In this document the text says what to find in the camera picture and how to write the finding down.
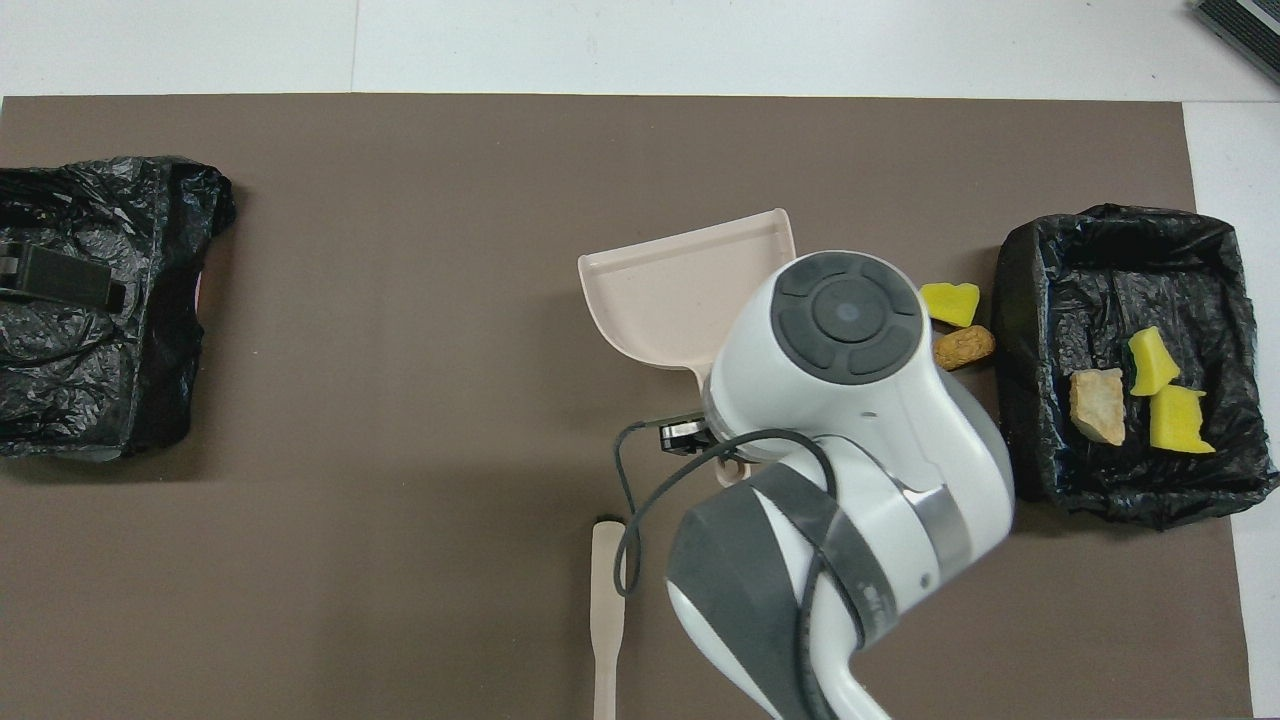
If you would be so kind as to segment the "brown table mat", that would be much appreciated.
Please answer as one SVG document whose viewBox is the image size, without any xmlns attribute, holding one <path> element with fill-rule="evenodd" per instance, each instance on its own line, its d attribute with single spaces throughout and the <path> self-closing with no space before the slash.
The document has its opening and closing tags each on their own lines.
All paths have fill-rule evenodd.
<svg viewBox="0 0 1280 720">
<path fill-rule="evenodd" d="M 782 208 L 799 252 L 989 284 L 1015 227 L 1196 209 L 1178 102 L 8 97 L 0 167 L 179 155 L 210 247 L 191 433 L 0 460 L 0 720 L 591 720 L 616 433 L 686 372 L 577 260 Z"/>
</svg>

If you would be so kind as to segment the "dark grey ribbed device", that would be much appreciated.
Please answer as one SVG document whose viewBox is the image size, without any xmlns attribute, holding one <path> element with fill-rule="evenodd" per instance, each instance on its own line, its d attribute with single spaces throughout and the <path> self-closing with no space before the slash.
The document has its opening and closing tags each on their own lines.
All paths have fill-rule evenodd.
<svg viewBox="0 0 1280 720">
<path fill-rule="evenodd" d="M 1280 0 L 1190 0 L 1190 12 L 1280 85 Z"/>
</svg>

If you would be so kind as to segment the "notched yellow sponge piece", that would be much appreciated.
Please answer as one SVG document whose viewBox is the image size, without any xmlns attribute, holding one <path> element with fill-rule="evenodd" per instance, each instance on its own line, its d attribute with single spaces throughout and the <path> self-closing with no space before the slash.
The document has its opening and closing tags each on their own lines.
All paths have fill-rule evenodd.
<svg viewBox="0 0 1280 720">
<path fill-rule="evenodd" d="M 1179 454 L 1215 454 L 1216 448 L 1201 436 L 1203 411 L 1202 389 L 1165 386 L 1151 397 L 1149 446 Z"/>
</svg>

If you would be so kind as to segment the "plain yellow sponge piece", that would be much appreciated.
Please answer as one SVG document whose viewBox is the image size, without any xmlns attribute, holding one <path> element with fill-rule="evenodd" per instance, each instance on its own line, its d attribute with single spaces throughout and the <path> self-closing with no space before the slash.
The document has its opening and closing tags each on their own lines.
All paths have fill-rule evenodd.
<svg viewBox="0 0 1280 720">
<path fill-rule="evenodd" d="M 963 329 L 972 327 L 980 304 L 980 287 L 973 283 L 925 283 L 920 287 L 925 309 L 934 322 Z"/>
</svg>

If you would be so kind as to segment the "pale bread chunk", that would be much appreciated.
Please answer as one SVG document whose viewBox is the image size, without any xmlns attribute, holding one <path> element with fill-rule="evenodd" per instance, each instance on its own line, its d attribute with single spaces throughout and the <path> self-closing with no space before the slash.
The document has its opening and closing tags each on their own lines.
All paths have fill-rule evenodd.
<svg viewBox="0 0 1280 720">
<path fill-rule="evenodd" d="M 1089 441 L 1123 446 L 1126 438 L 1123 370 L 1087 369 L 1069 379 L 1069 416 Z"/>
</svg>

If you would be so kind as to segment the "beige plastic dustpan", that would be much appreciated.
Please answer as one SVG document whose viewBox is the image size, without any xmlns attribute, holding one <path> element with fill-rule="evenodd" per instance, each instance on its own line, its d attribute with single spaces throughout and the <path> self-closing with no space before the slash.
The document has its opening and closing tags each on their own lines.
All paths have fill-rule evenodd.
<svg viewBox="0 0 1280 720">
<path fill-rule="evenodd" d="M 803 383 L 771 318 L 774 283 L 796 258 L 783 209 L 579 259 L 588 309 L 621 354 L 690 372 L 689 407 L 652 421 L 704 416 L 716 443 L 765 428 L 796 428 Z"/>
</svg>

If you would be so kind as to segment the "beige hand brush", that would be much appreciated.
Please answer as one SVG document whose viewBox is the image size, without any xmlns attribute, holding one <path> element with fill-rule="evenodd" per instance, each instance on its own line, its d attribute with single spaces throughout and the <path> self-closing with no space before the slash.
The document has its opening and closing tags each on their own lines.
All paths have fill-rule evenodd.
<svg viewBox="0 0 1280 720">
<path fill-rule="evenodd" d="M 623 520 L 613 515 L 598 518 L 591 527 L 589 630 L 594 657 L 593 720 L 617 719 L 625 598 L 614 588 L 614 556 L 623 533 Z"/>
</svg>

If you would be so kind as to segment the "green and yellow sponge piece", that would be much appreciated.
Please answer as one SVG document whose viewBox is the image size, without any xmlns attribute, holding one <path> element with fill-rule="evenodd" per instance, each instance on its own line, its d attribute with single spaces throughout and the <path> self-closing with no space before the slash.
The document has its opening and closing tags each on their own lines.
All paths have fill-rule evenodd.
<svg viewBox="0 0 1280 720">
<path fill-rule="evenodd" d="M 1149 397 L 1158 393 L 1181 375 L 1181 369 L 1170 354 L 1156 325 L 1138 331 L 1128 341 L 1135 369 L 1130 395 Z"/>
</svg>

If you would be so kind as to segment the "black bag-lined bin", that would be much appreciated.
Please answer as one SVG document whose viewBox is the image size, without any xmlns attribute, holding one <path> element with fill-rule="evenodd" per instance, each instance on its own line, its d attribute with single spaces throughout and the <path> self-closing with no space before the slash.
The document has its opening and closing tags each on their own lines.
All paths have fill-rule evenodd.
<svg viewBox="0 0 1280 720">
<path fill-rule="evenodd" d="M 1151 397 L 1130 395 L 1128 341 L 1156 325 L 1202 389 L 1215 454 L 1149 446 Z M 1280 487 L 1256 378 L 1257 325 L 1236 233 L 1194 213 L 1101 205 L 1042 217 L 1005 240 L 989 328 L 1000 425 L 1018 496 L 1157 530 L 1252 509 Z M 1087 439 L 1069 379 L 1123 370 L 1126 438 Z"/>
<path fill-rule="evenodd" d="M 236 215 L 232 182 L 187 158 L 0 168 L 0 242 L 102 263 L 125 286 L 119 313 L 0 300 L 0 456 L 109 461 L 186 437 L 201 277 Z"/>
</svg>

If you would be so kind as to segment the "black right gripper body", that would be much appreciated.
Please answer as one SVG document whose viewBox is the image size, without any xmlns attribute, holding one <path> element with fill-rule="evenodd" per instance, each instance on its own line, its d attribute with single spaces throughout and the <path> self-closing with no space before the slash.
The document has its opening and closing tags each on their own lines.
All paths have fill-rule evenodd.
<svg viewBox="0 0 1280 720">
<path fill-rule="evenodd" d="M 664 454 L 692 456 L 716 442 L 704 416 L 675 416 L 658 423 L 659 445 Z"/>
</svg>

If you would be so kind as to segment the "brown potato piece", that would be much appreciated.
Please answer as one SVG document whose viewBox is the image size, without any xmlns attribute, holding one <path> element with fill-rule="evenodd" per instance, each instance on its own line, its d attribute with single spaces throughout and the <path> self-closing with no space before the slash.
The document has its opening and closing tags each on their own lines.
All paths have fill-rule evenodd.
<svg viewBox="0 0 1280 720">
<path fill-rule="evenodd" d="M 970 366 L 991 357 L 996 338 L 982 325 L 969 325 L 941 336 L 933 345 L 934 364 L 945 372 Z"/>
</svg>

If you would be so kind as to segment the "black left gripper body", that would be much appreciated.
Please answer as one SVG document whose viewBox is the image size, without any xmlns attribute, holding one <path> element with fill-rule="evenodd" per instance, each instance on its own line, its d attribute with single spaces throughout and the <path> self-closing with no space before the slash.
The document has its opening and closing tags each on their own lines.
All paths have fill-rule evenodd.
<svg viewBox="0 0 1280 720">
<path fill-rule="evenodd" d="M 0 300 L 119 313 L 125 286 L 110 266 L 27 242 L 0 242 Z"/>
</svg>

